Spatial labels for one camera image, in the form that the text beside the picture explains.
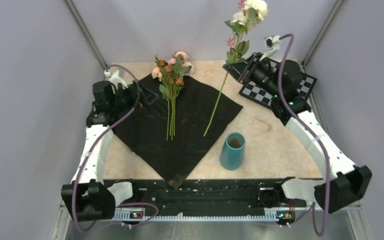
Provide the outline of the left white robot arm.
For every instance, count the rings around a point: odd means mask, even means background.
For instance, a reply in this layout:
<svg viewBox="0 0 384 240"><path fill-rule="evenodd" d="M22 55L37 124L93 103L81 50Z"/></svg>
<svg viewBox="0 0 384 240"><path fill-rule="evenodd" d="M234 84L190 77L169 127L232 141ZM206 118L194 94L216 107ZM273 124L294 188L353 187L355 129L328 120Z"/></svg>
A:
<svg viewBox="0 0 384 240"><path fill-rule="evenodd" d="M158 94L139 81L122 85L108 80L92 86L94 101L86 118L86 138L80 163L71 183L61 187L61 197L76 222L109 220L124 202L134 207L140 202L139 191L129 181L104 185L107 152L114 137L113 129L135 110L154 103Z"/></svg>

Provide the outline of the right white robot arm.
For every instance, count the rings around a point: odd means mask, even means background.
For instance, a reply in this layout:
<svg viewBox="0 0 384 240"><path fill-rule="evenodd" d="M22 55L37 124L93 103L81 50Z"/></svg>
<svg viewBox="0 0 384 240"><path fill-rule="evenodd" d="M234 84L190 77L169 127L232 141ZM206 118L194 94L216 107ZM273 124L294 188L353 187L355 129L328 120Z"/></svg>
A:
<svg viewBox="0 0 384 240"><path fill-rule="evenodd" d="M363 198L372 178L367 166L358 166L332 141L308 104L316 79L300 65L263 58L259 52L223 69L242 84L249 99L262 95L273 114L304 146L316 163L321 180L287 177L278 183L273 200L287 206L292 200L318 204L332 214Z"/></svg>

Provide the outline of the black wrapping sheet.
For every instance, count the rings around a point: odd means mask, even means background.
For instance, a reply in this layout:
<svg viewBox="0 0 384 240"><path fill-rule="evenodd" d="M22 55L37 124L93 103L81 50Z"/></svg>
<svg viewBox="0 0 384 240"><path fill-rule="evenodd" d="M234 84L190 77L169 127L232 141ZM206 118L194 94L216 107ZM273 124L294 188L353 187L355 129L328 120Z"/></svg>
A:
<svg viewBox="0 0 384 240"><path fill-rule="evenodd" d="M175 104L174 136L167 137L168 103L159 97L135 110L114 129L115 135L178 189L209 152L243 106L190 76Z"/></svg>

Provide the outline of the white flower stem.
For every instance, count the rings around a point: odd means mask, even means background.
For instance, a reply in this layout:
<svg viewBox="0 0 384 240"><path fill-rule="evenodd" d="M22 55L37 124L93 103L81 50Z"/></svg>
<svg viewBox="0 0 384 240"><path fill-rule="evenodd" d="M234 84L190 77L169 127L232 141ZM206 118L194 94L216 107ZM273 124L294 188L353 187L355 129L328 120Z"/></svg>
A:
<svg viewBox="0 0 384 240"><path fill-rule="evenodd" d="M268 15L268 5L264 0L240 0L239 11L233 14L232 19L224 24L231 30L226 44L229 50L226 52L226 64L243 62L245 54L250 48L250 41L244 40L252 29L261 24Z"/></svg>

